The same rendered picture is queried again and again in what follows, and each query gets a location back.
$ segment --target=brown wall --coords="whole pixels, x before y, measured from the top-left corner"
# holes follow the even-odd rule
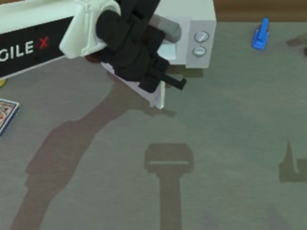
[[[214,0],[220,22],[307,22],[307,0]]]

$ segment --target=black label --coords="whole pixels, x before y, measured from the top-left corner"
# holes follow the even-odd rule
[[[0,79],[64,56],[59,45],[71,21],[72,17],[0,34]]]

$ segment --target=red x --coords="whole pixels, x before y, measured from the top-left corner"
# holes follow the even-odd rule
[[[43,49],[43,48],[48,48],[48,44],[47,44],[47,41],[49,40],[49,37],[46,36],[45,38],[40,38],[39,41],[40,41],[40,47],[39,49]]]

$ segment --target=yellow object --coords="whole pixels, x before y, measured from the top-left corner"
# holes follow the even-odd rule
[[[2,86],[4,86],[6,82],[7,82],[6,79],[5,79],[5,80],[0,80],[0,88],[1,88]]]

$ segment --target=wooden edge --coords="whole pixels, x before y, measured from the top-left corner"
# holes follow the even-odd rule
[[[218,22],[261,22],[268,17],[271,22],[307,22],[305,11],[217,11]]]

